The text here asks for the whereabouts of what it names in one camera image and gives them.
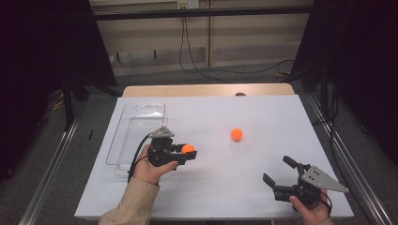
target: beige sleeve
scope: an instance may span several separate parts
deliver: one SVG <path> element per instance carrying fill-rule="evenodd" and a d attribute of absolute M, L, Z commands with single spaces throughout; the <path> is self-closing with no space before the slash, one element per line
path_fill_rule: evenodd
<path fill-rule="evenodd" d="M 319 223 L 319 225 L 334 225 L 333 221 L 331 221 L 330 218 L 328 218 L 327 220 Z"/>
<path fill-rule="evenodd" d="M 132 177 L 119 206 L 102 215 L 99 224 L 148 224 L 159 189 Z"/>

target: clear plastic container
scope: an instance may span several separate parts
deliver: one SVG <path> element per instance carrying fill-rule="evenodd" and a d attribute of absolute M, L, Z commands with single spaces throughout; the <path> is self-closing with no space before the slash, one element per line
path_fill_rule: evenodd
<path fill-rule="evenodd" d="M 128 174 L 135 152 L 143 138 L 165 125 L 164 114 L 164 104 L 125 105 L 106 159 L 108 165 L 117 165 L 115 171 L 117 175 Z"/>

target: wire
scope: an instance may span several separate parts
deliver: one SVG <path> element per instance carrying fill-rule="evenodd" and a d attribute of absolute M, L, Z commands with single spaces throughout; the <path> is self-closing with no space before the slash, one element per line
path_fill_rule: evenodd
<path fill-rule="evenodd" d="M 329 210 L 329 217 L 330 217 L 330 213 L 331 213 L 331 209 L 333 208 L 333 204 L 331 203 L 331 199 L 329 198 L 329 196 L 328 196 L 327 194 L 325 194 L 325 193 L 322 192 L 322 191 L 321 191 L 321 194 L 325 195 L 325 196 L 328 198 L 329 202 L 330 202 L 330 205 L 328 205 L 327 202 L 325 202 L 325 201 L 323 201 L 321 198 L 319 198 L 319 201 L 320 201 L 321 203 L 323 203 L 323 204 L 328 208 L 328 210 Z"/>
<path fill-rule="evenodd" d="M 182 66 L 181 55 L 182 55 L 182 47 L 183 47 L 183 45 L 184 45 L 184 34 L 185 34 L 185 37 L 186 37 L 187 42 L 188 42 L 188 50 L 189 50 L 190 57 L 191 57 L 191 62 L 192 62 L 192 64 L 193 64 L 193 67 L 194 67 L 195 71 L 186 70 L 186 69 Z M 191 44 L 190 44 L 190 38 L 189 38 L 189 35 L 188 35 L 187 19 L 186 19 L 185 17 L 182 18 L 182 36 L 181 36 L 181 46 L 180 46 L 180 49 L 179 49 L 179 64 L 180 64 L 182 70 L 184 70 L 184 71 L 186 71 L 186 72 L 189 72 L 189 73 L 199 73 L 199 74 L 201 74 L 202 76 L 204 76 L 204 77 L 206 77 L 206 78 L 209 78 L 209 79 L 214 79 L 214 80 L 221 81 L 221 82 L 224 82 L 224 83 L 230 83 L 230 82 L 228 82 L 228 81 L 226 81 L 226 80 L 222 80 L 222 79 L 218 79 L 218 78 L 214 78 L 214 77 L 207 76 L 207 75 L 203 74 L 202 72 L 227 72 L 227 73 L 236 73 L 236 74 L 255 74 L 255 73 L 261 73 L 261 72 L 268 71 L 268 70 L 270 70 L 270 69 L 272 69 L 272 68 L 278 68 L 278 73 L 279 73 L 279 65 L 280 65 L 280 64 L 285 63 L 285 62 L 294 62 L 294 61 L 295 61 L 294 59 L 286 59 L 286 60 L 283 60 L 283 61 L 277 63 L 276 65 L 274 65 L 274 66 L 272 66 L 272 67 L 267 67 L 267 68 L 260 69 L 260 70 L 257 70 L 257 71 L 249 71 L 249 72 L 234 71 L 234 70 L 226 70 L 226 69 L 198 69 L 198 68 L 196 67 L 195 63 L 194 63 L 193 56 L 192 56 L 192 52 L 191 52 Z"/>
<path fill-rule="evenodd" d="M 329 123 L 329 125 L 330 125 L 330 131 L 329 131 L 329 148 L 330 148 L 330 152 L 331 152 L 331 154 L 333 156 L 334 162 L 336 163 L 337 170 L 339 171 L 340 175 L 342 176 L 342 179 L 343 179 L 344 183 L 347 185 L 348 189 L 352 190 L 351 186 L 346 181 L 346 178 L 345 178 L 345 176 L 343 174 L 343 171 L 342 171 L 342 169 L 340 167 L 339 161 L 337 160 L 336 154 L 334 152 L 334 147 L 333 147 L 333 139 L 334 139 L 333 136 L 334 136 L 334 133 L 335 133 L 334 119 L 336 118 L 337 113 L 339 111 L 339 98 L 338 98 L 338 96 L 339 95 L 338 95 L 337 86 L 334 85 L 333 86 L 333 91 L 332 91 L 331 104 L 329 106 L 329 111 L 331 112 L 330 117 L 326 118 L 325 115 L 322 115 L 316 121 L 323 120 L 323 121 L 320 122 L 320 124 Z M 354 198 L 355 202 L 357 203 L 357 205 L 359 206 L 360 211 L 365 216 L 365 218 L 368 221 L 368 223 L 372 224 L 371 220 L 369 219 L 369 217 L 365 213 L 365 210 L 360 205 L 360 202 L 358 201 L 357 196 L 354 194 L 353 191 L 350 191 L 350 193 L 351 193 L 352 197 Z"/>
<path fill-rule="evenodd" d="M 55 111 L 55 110 L 59 109 L 62 104 L 64 104 L 64 95 L 62 94 L 62 92 L 60 92 L 60 93 L 61 93 L 61 95 L 59 96 L 57 102 L 52 107 L 49 107 L 48 109 L 46 109 L 45 112 Z"/>
<path fill-rule="evenodd" d="M 57 96 L 59 96 L 59 95 L 61 95 L 61 97 L 62 97 L 62 91 L 57 92 L 57 93 L 54 94 L 53 96 L 47 98 L 47 100 L 48 100 L 48 101 L 49 101 L 49 100 L 53 100 L 55 97 L 57 97 Z"/>
<path fill-rule="evenodd" d="M 138 145 L 137 150 L 135 151 L 134 158 L 132 159 L 132 162 L 131 162 L 131 166 L 130 166 L 130 170 L 129 170 L 129 178 L 128 178 L 127 182 L 130 181 L 132 175 L 134 174 L 135 165 L 137 165 L 137 162 L 138 162 L 138 161 L 135 162 L 135 160 L 137 160 L 138 154 L 140 153 L 140 150 L 143 147 L 143 144 L 146 141 L 146 139 L 148 139 L 148 137 L 149 137 L 149 134 L 146 134 L 146 136 L 143 138 L 143 140 Z"/>
<path fill-rule="evenodd" d="M 137 163 L 138 163 L 139 161 L 141 161 L 142 159 L 144 159 L 144 158 L 148 158 L 148 156 L 144 156 L 144 157 L 138 158 L 138 160 L 135 162 L 135 164 L 137 165 Z"/>
<path fill-rule="evenodd" d="M 192 61 L 193 67 L 194 67 L 195 70 L 196 70 L 195 72 L 188 71 L 188 70 L 186 70 L 186 69 L 182 66 L 182 62 L 181 62 L 181 53 L 182 53 L 182 46 L 184 45 L 184 34 L 185 34 L 186 37 L 187 37 L 188 49 L 189 49 L 189 51 L 190 51 L 190 56 L 191 56 L 191 61 Z M 203 73 L 196 67 L 196 65 L 195 65 L 195 63 L 194 63 L 194 61 L 193 61 L 193 56 L 192 56 L 192 52 L 191 52 L 190 39 L 188 38 L 187 19 L 186 19 L 185 17 L 182 18 L 182 37 L 181 37 L 181 48 L 179 49 L 179 65 L 181 66 L 182 70 L 184 70 L 184 71 L 186 71 L 186 72 L 189 72 L 189 73 L 196 73 L 196 72 L 197 72 L 197 73 L 199 73 L 200 75 L 202 75 L 202 76 L 205 77 L 205 78 L 213 79 L 213 80 L 220 81 L 220 82 L 223 82 L 223 83 L 230 83 L 230 82 L 228 82 L 228 81 L 226 81 L 226 80 L 223 80 L 223 79 L 219 79 L 219 78 L 207 76 L 207 75 L 203 74 Z"/>

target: human hand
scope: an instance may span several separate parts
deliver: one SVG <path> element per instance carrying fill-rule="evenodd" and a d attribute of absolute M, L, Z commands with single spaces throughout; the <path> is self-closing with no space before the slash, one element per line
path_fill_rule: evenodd
<path fill-rule="evenodd" d="M 321 189 L 321 191 L 323 194 L 321 194 L 320 198 L 327 203 L 327 191 L 325 189 Z M 303 225 L 320 224 L 329 218 L 329 209 L 320 201 L 316 201 L 307 207 L 296 196 L 290 196 L 289 200 L 301 213 Z"/>
<path fill-rule="evenodd" d="M 161 176 L 175 169 L 178 165 L 178 162 L 172 161 L 160 167 L 152 165 L 147 159 L 147 151 L 149 146 L 150 144 L 147 144 L 144 146 L 143 151 L 141 151 L 141 154 L 138 157 L 135 165 L 133 177 L 147 182 L 148 184 L 157 185 L 161 179 Z"/>

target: metal rail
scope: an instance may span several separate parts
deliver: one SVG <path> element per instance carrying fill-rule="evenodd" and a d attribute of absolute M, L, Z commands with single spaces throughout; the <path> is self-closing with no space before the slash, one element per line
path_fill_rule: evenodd
<path fill-rule="evenodd" d="M 153 11 L 94 12 L 93 14 L 53 15 L 51 18 L 63 21 L 114 21 L 183 17 L 304 14 L 310 13 L 312 9 L 312 6 L 198 8 L 185 10 L 169 9 Z M 319 8 L 317 11 L 322 12 L 323 10 L 334 9 L 337 9 L 337 7 Z"/>
<path fill-rule="evenodd" d="M 26 207 L 26 210 L 23 213 L 23 217 L 20 220 L 20 225 L 30 225 L 35 224 L 36 219 L 38 218 L 38 214 L 41 210 L 41 207 L 44 204 L 44 201 L 47 197 L 47 194 L 50 191 L 51 184 L 55 179 L 56 172 L 58 171 L 59 165 L 61 164 L 62 158 L 65 155 L 65 152 L 68 149 L 69 143 L 73 138 L 73 134 L 77 128 L 78 122 L 82 117 L 85 103 L 81 103 L 78 108 L 77 116 L 75 117 L 73 123 L 70 125 L 68 131 L 64 132 L 62 136 L 61 142 L 58 144 L 56 151 L 54 153 L 53 159 L 50 162 L 49 167 L 47 168 L 46 173 L 44 174 L 38 189 L 35 192 L 32 200 Z"/>
<path fill-rule="evenodd" d="M 314 107 L 315 113 L 319 118 L 322 118 L 323 113 L 320 109 L 320 103 L 314 94 L 309 94 L 309 99 L 311 104 Z M 330 136 L 332 124 L 330 122 L 324 123 L 323 127 L 326 133 Z M 342 139 L 340 138 L 337 131 L 333 131 L 332 137 L 333 145 L 336 152 L 338 153 L 340 159 L 342 160 L 343 164 L 347 168 L 351 178 L 353 179 L 354 183 L 357 186 L 363 200 L 365 200 L 367 206 L 369 207 L 370 211 L 372 212 L 377 224 L 386 225 L 386 224 L 393 224 L 389 215 L 387 214 L 386 209 L 384 208 L 382 202 L 378 199 L 377 195 L 369 185 L 366 178 L 363 176 L 360 168 L 357 166 L 357 163 L 351 157 L 348 149 L 344 145 Z"/>

